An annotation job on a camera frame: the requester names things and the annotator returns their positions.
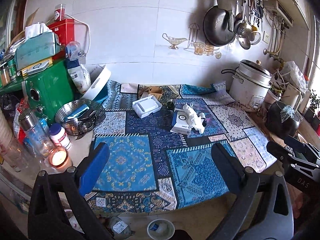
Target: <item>wall switch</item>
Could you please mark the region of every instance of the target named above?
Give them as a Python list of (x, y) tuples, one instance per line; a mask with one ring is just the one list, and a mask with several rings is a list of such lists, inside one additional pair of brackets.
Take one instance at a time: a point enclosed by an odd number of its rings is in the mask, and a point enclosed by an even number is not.
[(263, 38), (262, 40), (265, 42), (265, 43), (269, 43), (269, 33), (266, 33), (266, 31), (263, 32)]

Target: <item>black kettle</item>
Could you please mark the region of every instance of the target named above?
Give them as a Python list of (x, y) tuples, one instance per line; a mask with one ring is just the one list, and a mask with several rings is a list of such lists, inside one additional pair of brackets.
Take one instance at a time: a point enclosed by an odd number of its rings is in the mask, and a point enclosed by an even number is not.
[(287, 120), (281, 122), (280, 113), (285, 106), (286, 104), (280, 101), (274, 102), (267, 113), (266, 121), (266, 128), (281, 139), (284, 139), (287, 135), (294, 137), (300, 125), (300, 120), (296, 113), (293, 113), (293, 117), (289, 116)]

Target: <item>blue patterned cloth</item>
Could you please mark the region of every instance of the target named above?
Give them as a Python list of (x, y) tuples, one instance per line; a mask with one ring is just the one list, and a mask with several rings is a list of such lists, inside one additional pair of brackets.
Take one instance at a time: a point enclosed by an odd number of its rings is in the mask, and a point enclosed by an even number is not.
[(214, 88), (181, 85), (180, 93), (184, 95), (205, 95), (216, 92)]
[[(160, 86), (164, 106), (143, 119), (132, 110), (132, 101), (144, 85), (108, 81), (107, 87), (102, 104), (106, 118), (94, 130), (93, 146), (108, 143), (110, 159), (95, 191), (85, 196), (95, 213), (170, 211), (221, 196), (228, 188), (211, 158), (215, 142), (257, 172), (275, 161), (266, 152), (266, 137), (228, 95), (225, 82), (209, 88)], [(177, 108), (192, 103), (198, 114), (203, 112), (204, 134), (193, 130), (187, 138), (171, 133), (173, 112), (165, 107), (168, 99)]]
[(110, 157), (94, 190), (146, 191), (157, 188), (148, 135), (97, 136), (95, 147), (100, 142), (109, 145)]
[(134, 111), (127, 111), (126, 132), (149, 134), (155, 172), (158, 178), (170, 175), (163, 148), (187, 146), (183, 135), (170, 132), (172, 116), (173, 113), (165, 107), (142, 119)]
[[(219, 141), (235, 157), (227, 140)], [(228, 192), (211, 157), (213, 143), (196, 147), (169, 149), (167, 155), (179, 200), (178, 208), (190, 206)]]
[(289, 118), (293, 119), (294, 118), (294, 110), (292, 109), (291, 106), (285, 106), (282, 108), (280, 112), (280, 118), (281, 118), (281, 123), (287, 121)]

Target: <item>white rice cooker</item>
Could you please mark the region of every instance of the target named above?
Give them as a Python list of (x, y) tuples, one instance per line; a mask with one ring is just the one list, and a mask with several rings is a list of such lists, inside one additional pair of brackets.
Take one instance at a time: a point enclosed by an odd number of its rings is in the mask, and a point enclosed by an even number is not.
[(232, 76), (233, 81), (229, 95), (242, 105), (247, 112), (257, 111), (270, 88), (271, 75), (260, 65), (241, 60)]

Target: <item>tissue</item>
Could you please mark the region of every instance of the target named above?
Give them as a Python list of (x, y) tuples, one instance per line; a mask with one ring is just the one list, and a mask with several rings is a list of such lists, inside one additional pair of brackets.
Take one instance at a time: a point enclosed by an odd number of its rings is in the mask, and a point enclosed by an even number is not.
[(201, 120), (201, 117), (199, 117), (196, 111), (188, 105), (184, 105), (183, 110), (188, 114), (188, 125), (199, 131), (200, 134), (203, 134), (204, 126), (202, 125), (203, 121)]
[(52, 30), (50, 30), (44, 23), (35, 23), (33, 25), (27, 26), (25, 29), (26, 41), (45, 32), (52, 32)]

